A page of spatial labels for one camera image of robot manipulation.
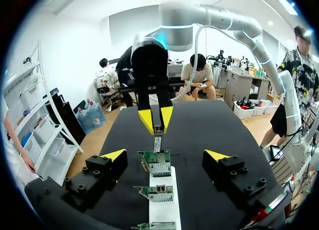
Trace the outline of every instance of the circuit board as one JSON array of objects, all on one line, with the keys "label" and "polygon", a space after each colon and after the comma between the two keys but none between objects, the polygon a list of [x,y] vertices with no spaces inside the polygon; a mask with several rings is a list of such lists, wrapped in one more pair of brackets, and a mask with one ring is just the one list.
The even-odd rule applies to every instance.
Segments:
[{"label": "circuit board", "polygon": [[176,230],[176,223],[168,222],[168,223],[139,224],[137,227],[131,227],[131,228],[138,229],[138,230]]},{"label": "circuit board", "polygon": [[170,176],[170,151],[165,150],[160,153],[152,151],[138,151],[143,157],[141,164],[153,177]]},{"label": "circuit board", "polygon": [[134,186],[138,189],[139,194],[152,202],[170,202],[173,201],[173,186],[156,185],[156,187],[139,187]]}]

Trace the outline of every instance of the wooden floor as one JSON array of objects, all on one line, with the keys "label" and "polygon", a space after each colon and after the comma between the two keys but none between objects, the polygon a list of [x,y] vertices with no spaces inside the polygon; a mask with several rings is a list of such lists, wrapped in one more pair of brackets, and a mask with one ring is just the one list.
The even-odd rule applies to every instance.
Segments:
[{"label": "wooden floor", "polygon": [[[193,101],[192,97],[187,97],[185,102]],[[81,147],[84,150],[83,154],[77,153],[75,158],[72,161],[72,164],[69,168],[68,177],[72,177],[78,172],[81,171],[82,167],[85,166],[85,160],[91,157],[93,154],[99,154],[101,148],[104,144],[104,141],[120,112],[120,108],[108,113],[103,108],[106,118],[106,123],[98,128],[95,128],[92,132],[88,133],[84,138],[83,142],[81,143]],[[260,115],[260,116],[253,116],[249,119],[242,120],[243,124],[249,129],[252,133],[254,138],[256,139],[257,143],[260,144],[265,133],[270,129],[270,119],[272,115]],[[276,136],[272,143],[277,143],[279,137]]]}]

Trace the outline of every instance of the ceiling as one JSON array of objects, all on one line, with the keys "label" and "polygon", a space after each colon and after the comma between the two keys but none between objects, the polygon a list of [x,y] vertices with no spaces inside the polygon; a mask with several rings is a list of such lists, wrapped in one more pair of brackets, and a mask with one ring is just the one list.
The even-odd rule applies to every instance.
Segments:
[{"label": "ceiling", "polygon": [[[39,11],[89,21],[101,21],[125,10],[168,1],[214,4],[252,16],[260,22],[266,32],[289,49],[296,46],[293,28],[296,25],[307,26],[300,16],[290,15],[278,0],[42,0]],[[274,25],[269,26],[268,21],[272,21]]]}]

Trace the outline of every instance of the white robotic arm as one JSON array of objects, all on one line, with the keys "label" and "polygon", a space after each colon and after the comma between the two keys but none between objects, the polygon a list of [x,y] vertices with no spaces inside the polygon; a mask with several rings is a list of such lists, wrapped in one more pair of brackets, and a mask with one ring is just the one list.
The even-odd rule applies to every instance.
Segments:
[{"label": "white robotic arm", "polygon": [[289,144],[283,152],[291,169],[289,173],[297,174],[304,171],[305,164],[310,163],[309,155],[306,153],[309,142],[319,125],[319,116],[317,115],[306,138],[301,140],[302,135],[299,132],[302,126],[301,115],[292,77],[289,71],[278,73],[267,48],[258,39],[258,36],[262,34],[260,24],[253,18],[235,14],[225,8],[204,5],[162,4],[159,6],[159,14],[160,28],[147,36],[159,42],[164,40],[168,50],[186,51],[190,49],[193,44],[193,24],[195,23],[217,29],[250,48],[265,69],[275,92],[286,94],[286,143],[289,141]]}]

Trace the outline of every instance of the person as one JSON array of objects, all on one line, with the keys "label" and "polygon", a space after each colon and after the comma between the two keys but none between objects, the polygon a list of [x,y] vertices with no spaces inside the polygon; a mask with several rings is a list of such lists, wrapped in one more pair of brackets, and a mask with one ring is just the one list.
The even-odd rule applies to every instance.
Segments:
[{"label": "person", "polygon": [[120,87],[118,74],[115,70],[109,68],[109,61],[106,58],[103,58],[100,61],[100,66],[102,69],[96,73],[97,85],[100,87],[108,87],[110,91],[108,95],[111,95]]},{"label": "person", "polygon": [[[128,85],[129,75],[128,72],[132,69],[131,64],[131,54],[132,54],[132,46],[130,46],[123,55],[119,58],[119,61],[116,65],[116,71],[118,73],[118,77],[121,85]],[[123,94],[123,100],[127,107],[133,106],[133,99],[129,93]]]},{"label": "person", "polygon": [[[295,36],[297,48],[286,53],[282,64],[278,67],[278,71],[288,70],[293,78],[297,98],[300,107],[302,121],[307,116],[313,97],[319,100],[319,80],[318,74],[309,55],[311,40],[305,35],[305,30],[299,26],[295,27]],[[311,68],[310,71],[305,70],[304,66]],[[260,147],[265,148],[278,134],[280,136],[277,146],[283,144],[286,140],[287,122],[284,107],[284,99],[278,106],[273,118],[270,121],[272,127],[265,134]]]},{"label": "person", "polygon": [[[184,86],[187,85],[190,75],[193,71],[195,61],[195,54],[190,57],[190,63],[184,64],[181,71],[181,79],[185,81]],[[213,71],[211,65],[206,63],[206,58],[202,54],[198,54],[197,68],[194,79],[190,84],[188,94],[191,94],[195,101],[199,92],[207,93],[209,100],[216,99],[216,91],[213,87]]]},{"label": "person", "polygon": [[9,168],[19,188],[23,189],[32,180],[39,178],[35,173],[35,167],[28,157],[27,151],[22,147],[8,115],[8,106],[3,95],[1,96],[1,132]]}]

